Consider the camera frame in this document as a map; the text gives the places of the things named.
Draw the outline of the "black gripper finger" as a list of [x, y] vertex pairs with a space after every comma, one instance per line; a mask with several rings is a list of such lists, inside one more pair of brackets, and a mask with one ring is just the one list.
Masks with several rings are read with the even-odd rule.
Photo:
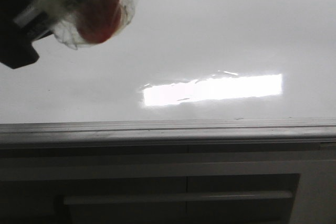
[[14, 18], [32, 0], [1, 0], [1, 63], [17, 69], [35, 63], [38, 53], [31, 41], [14, 23]]

